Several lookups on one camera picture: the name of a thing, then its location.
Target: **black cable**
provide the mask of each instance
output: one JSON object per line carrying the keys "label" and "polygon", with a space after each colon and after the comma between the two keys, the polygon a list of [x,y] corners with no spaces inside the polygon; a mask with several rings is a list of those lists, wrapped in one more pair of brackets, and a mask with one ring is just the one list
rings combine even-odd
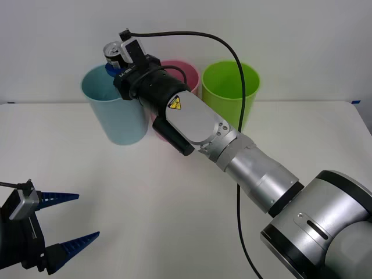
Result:
{"label": "black cable", "polygon": [[165,65],[165,66],[161,66],[161,67],[158,67],[158,68],[154,68],[154,69],[152,69],[152,70],[150,70],[150,71],[147,71],[146,73],[144,73],[143,75],[141,75],[139,78],[137,78],[137,79],[132,83],[131,87],[129,88],[129,96],[130,96],[131,98],[134,98],[134,97],[136,96],[137,93],[136,93],[136,92],[133,92],[133,91],[136,90],[137,84],[140,83],[141,80],[143,80],[143,79],[144,79],[145,77],[147,77],[149,74],[152,74],[152,73],[154,73],[154,72],[156,72],[156,71],[164,70],[164,69],[174,69],[174,70],[179,71],[179,72],[182,74],[183,78],[184,78],[184,83],[187,83],[186,74],[185,74],[185,72],[184,72],[181,68],[179,68],[179,67],[177,67],[177,66],[172,66],[172,65]]}
{"label": "black cable", "polygon": [[[132,33],[129,32],[129,35],[133,37],[164,37],[164,36],[172,36],[172,35],[194,35],[194,36],[200,36],[200,37],[207,37],[214,39],[221,44],[223,44],[233,55],[239,69],[241,83],[242,83],[242,106],[240,111],[240,117],[239,117],[239,126],[238,131],[241,132],[242,130],[242,124],[243,124],[243,118],[244,118],[244,110],[245,110],[245,79],[244,79],[244,73],[243,73],[243,67],[239,61],[239,58],[235,51],[221,38],[208,34],[208,33],[202,33],[202,32],[194,32],[194,31],[174,31],[174,32],[159,32],[159,33]],[[238,231],[239,231],[239,238],[241,245],[243,247],[243,251],[245,254],[246,259],[248,260],[248,263],[250,264],[251,268],[257,275],[259,279],[263,279],[260,273],[257,271],[255,265],[253,264],[251,258],[248,255],[248,252],[246,251],[246,247],[244,244],[243,234],[242,234],[242,227],[241,227],[241,220],[240,220],[240,186],[237,185],[237,219],[238,219]]]}

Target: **light blue cup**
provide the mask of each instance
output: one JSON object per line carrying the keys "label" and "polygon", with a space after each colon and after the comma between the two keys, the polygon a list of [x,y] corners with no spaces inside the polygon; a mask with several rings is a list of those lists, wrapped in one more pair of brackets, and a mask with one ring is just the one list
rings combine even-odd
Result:
{"label": "light blue cup", "polygon": [[113,80],[105,66],[99,66],[83,78],[81,89],[109,140],[114,144],[130,145],[144,137],[148,118],[136,99],[125,101],[121,98]]}

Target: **warning label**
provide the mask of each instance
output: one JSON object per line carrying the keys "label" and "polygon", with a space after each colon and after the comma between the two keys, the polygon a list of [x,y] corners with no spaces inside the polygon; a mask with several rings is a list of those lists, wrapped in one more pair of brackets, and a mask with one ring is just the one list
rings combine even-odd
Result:
{"label": "warning label", "polygon": [[169,103],[168,108],[181,109],[180,97],[175,96],[174,99]]}

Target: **plastic cup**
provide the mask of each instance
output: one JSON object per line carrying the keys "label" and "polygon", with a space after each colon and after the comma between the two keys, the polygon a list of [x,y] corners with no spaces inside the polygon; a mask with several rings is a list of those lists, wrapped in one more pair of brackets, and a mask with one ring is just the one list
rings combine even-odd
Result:
{"label": "plastic cup", "polygon": [[[162,66],[176,66],[181,68],[182,71],[184,71],[186,74],[187,85],[190,87],[191,93],[193,93],[194,95],[198,94],[198,88],[200,85],[200,72],[195,66],[183,60],[164,60],[161,61],[161,64]],[[175,69],[166,69],[166,71],[175,78],[184,81],[183,75],[179,71]],[[151,120],[154,121],[155,119],[156,115],[151,113]],[[157,132],[155,133],[160,139],[166,141]]]}
{"label": "plastic cup", "polygon": [[[260,87],[260,77],[253,68],[242,63],[245,79],[245,110],[243,125]],[[202,100],[216,113],[229,122],[235,129],[239,126],[242,106],[242,84],[235,61],[221,61],[209,65],[202,76]]]}
{"label": "plastic cup", "polygon": [[148,128],[144,108],[137,100],[121,98],[105,66],[87,73],[81,89],[110,141],[130,145],[144,137]]}

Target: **white table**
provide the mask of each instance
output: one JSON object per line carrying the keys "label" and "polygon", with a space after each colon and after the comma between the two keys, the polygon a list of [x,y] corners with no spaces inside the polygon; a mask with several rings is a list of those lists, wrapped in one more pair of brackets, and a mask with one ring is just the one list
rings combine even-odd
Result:
{"label": "white table", "polygon": [[[371,189],[372,137],[349,103],[256,102],[245,133],[304,185],[334,169]],[[101,231],[50,278],[256,278],[238,239],[236,184],[200,153],[181,156],[151,128],[114,145],[88,104],[1,105],[0,135],[0,181],[81,195],[37,213],[46,245]],[[1,205],[10,191],[0,188]],[[294,278],[259,240],[270,220],[242,196],[256,267]],[[48,276],[17,264],[0,278]]]}

